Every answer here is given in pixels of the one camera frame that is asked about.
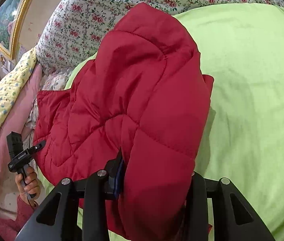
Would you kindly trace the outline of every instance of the pink rose pattern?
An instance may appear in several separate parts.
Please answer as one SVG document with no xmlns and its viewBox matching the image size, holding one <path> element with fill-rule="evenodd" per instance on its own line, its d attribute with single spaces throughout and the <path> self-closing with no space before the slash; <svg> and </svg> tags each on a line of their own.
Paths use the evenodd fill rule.
<svg viewBox="0 0 284 241">
<path fill-rule="evenodd" d="M 45 74 L 70 72 L 93 55 L 101 40 L 134 5 L 145 2 L 174 15 L 219 3 L 255 2 L 284 6 L 283 0 L 62 0 L 37 44 Z"/>
</svg>

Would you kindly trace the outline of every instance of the person's hand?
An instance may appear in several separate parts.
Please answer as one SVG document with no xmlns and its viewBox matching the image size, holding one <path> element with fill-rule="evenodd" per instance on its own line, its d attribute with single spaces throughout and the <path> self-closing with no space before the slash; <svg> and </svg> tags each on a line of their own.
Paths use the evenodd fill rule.
<svg viewBox="0 0 284 241">
<path fill-rule="evenodd" d="M 31 166 L 29 166 L 26 169 L 26 173 L 28 174 L 28 176 L 26 177 L 25 182 L 28 185 L 25 188 L 23 188 L 22 186 L 22 179 L 23 179 L 22 174 L 16 175 L 15 182 L 16 182 L 16 185 L 18 186 L 20 198 L 26 204 L 30 204 L 32 207 L 34 207 L 35 206 L 34 200 L 38 199 L 38 197 L 40 196 L 39 181 L 37 179 L 37 174 L 34 172 L 34 169 Z M 26 193 L 36 194 L 36 196 L 33 199 L 29 200 L 28 202 Z"/>
</svg>

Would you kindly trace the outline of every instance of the jacket sleeve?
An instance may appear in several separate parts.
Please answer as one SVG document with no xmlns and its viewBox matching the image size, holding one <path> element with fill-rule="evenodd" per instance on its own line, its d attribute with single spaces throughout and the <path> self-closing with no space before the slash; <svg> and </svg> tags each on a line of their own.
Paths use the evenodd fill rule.
<svg viewBox="0 0 284 241">
<path fill-rule="evenodd" d="M 4 241 L 14 241 L 18 232 L 31 217 L 35 207 L 26 204 L 18 196 L 17 198 L 17 217 L 16 220 L 0 218 L 0 236 Z"/>
</svg>

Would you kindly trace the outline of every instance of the lime green bedsheet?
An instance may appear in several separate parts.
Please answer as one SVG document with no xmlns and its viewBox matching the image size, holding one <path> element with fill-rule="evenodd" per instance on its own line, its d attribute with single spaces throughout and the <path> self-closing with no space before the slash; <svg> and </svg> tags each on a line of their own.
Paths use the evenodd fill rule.
<svg viewBox="0 0 284 241">
<path fill-rule="evenodd" d="M 284 8 L 222 4 L 175 18 L 198 45 L 202 72 L 215 78 L 195 170 L 230 178 L 283 241 Z"/>
<path fill-rule="evenodd" d="M 89 57 L 88 59 L 86 59 L 85 61 L 81 62 L 78 66 L 75 67 L 75 69 L 71 73 L 71 76 L 69 77 L 69 80 L 67 81 L 67 83 L 65 85 L 65 90 L 68 90 L 68 89 L 71 88 L 72 83 L 73 83 L 76 75 L 82 69 L 82 67 L 85 65 L 85 63 L 87 63 L 89 60 L 95 59 L 96 56 L 97 56 L 97 53 L 95 53 L 94 55 L 92 55 L 91 57 Z"/>
</svg>

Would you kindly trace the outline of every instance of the painting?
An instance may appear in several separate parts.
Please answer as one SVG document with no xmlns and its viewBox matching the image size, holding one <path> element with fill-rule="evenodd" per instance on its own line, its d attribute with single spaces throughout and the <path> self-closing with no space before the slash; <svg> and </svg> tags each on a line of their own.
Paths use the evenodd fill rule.
<svg viewBox="0 0 284 241">
<path fill-rule="evenodd" d="M 14 60 L 18 38 L 31 0 L 6 0 L 0 7 L 0 50 Z"/>
</svg>

